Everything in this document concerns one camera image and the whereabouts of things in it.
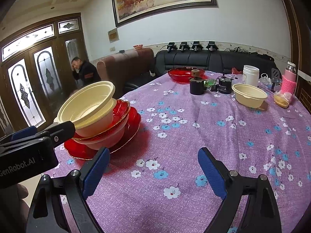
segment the purple tablecloth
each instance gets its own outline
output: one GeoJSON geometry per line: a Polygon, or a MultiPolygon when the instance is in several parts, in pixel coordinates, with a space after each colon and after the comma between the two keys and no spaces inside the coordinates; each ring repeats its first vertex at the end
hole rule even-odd
{"type": "MultiPolygon", "coordinates": [[[[126,94],[142,116],[140,130],[111,155],[108,173],[87,200],[104,232],[203,232],[221,203],[197,161],[207,147],[229,170],[268,176],[282,232],[290,233],[311,201],[311,116],[296,98],[288,109],[278,107],[261,87],[269,95],[267,111],[242,106],[233,95],[191,95],[188,84],[167,74],[126,94]]],[[[56,155],[60,165],[47,172],[53,177],[83,164],[63,146],[56,155]]],[[[62,202],[72,227],[65,196],[62,202]]],[[[233,227],[245,203],[246,197],[233,227]]]]}

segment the black jacket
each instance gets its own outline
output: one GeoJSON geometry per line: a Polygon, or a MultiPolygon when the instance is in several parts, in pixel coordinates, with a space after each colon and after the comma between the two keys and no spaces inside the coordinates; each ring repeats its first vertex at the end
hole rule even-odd
{"type": "Polygon", "coordinates": [[[83,61],[79,69],[79,73],[77,73],[76,70],[73,70],[73,77],[75,78],[75,80],[82,80],[83,86],[87,86],[89,84],[101,81],[96,67],[87,61],[83,61]]]}

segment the white canister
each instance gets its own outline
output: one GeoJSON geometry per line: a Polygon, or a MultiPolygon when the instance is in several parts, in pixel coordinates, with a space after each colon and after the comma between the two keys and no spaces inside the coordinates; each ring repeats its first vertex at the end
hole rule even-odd
{"type": "Polygon", "coordinates": [[[243,69],[243,84],[258,86],[259,69],[251,65],[245,65],[243,69]]]}

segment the brown sofa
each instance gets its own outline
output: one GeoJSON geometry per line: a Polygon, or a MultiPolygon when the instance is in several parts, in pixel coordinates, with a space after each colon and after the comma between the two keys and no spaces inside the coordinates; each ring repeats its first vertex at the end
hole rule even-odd
{"type": "Polygon", "coordinates": [[[111,81],[115,85],[114,98],[118,99],[127,93],[124,91],[126,82],[142,74],[149,74],[153,62],[152,49],[129,50],[103,57],[97,63],[97,70],[102,80],[111,81]]]}

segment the blue flower print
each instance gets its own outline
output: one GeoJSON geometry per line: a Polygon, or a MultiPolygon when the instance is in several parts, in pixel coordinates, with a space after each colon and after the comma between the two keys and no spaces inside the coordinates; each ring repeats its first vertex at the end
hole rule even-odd
{"type": "Polygon", "coordinates": [[[172,124],[172,127],[173,127],[173,128],[179,128],[179,127],[180,127],[180,124],[179,124],[179,123],[173,123],[173,124],[172,124]]]}
{"type": "Polygon", "coordinates": [[[223,122],[223,121],[218,121],[218,122],[217,122],[217,125],[219,125],[220,127],[224,127],[225,122],[223,122]]]}
{"type": "Polygon", "coordinates": [[[276,153],[277,155],[280,155],[280,154],[282,154],[282,151],[281,151],[281,149],[276,149],[276,150],[275,150],[275,153],[276,153]]]}
{"type": "Polygon", "coordinates": [[[275,176],[275,175],[276,175],[276,173],[275,173],[275,168],[274,168],[274,167],[273,167],[273,168],[270,168],[269,173],[270,173],[271,175],[275,176]]]}
{"type": "Polygon", "coordinates": [[[153,176],[158,180],[165,179],[167,178],[168,175],[169,174],[167,173],[167,171],[164,170],[160,170],[158,172],[153,173],[153,176]]]}
{"type": "Polygon", "coordinates": [[[69,160],[67,161],[67,164],[68,164],[68,165],[71,165],[71,164],[73,164],[74,162],[75,162],[74,159],[69,159],[69,160]]]}
{"type": "Polygon", "coordinates": [[[198,187],[204,187],[207,184],[207,178],[205,175],[199,175],[197,179],[195,180],[195,183],[197,184],[198,187]]]}
{"type": "Polygon", "coordinates": [[[237,227],[231,227],[229,230],[228,230],[228,233],[236,233],[238,230],[237,227]]]}
{"type": "Polygon", "coordinates": [[[283,154],[282,158],[283,158],[284,161],[288,161],[288,155],[287,154],[283,154]]]}
{"type": "Polygon", "coordinates": [[[171,126],[169,126],[169,125],[162,125],[162,129],[164,129],[164,130],[170,130],[170,129],[171,129],[171,126]]]}
{"type": "Polygon", "coordinates": [[[254,146],[254,143],[251,142],[251,141],[248,141],[246,144],[247,144],[248,146],[250,146],[250,147],[254,146]]]}
{"type": "Polygon", "coordinates": [[[274,184],[275,184],[276,186],[279,186],[279,185],[280,185],[279,180],[278,180],[278,179],[275,179],[274,184]]]}

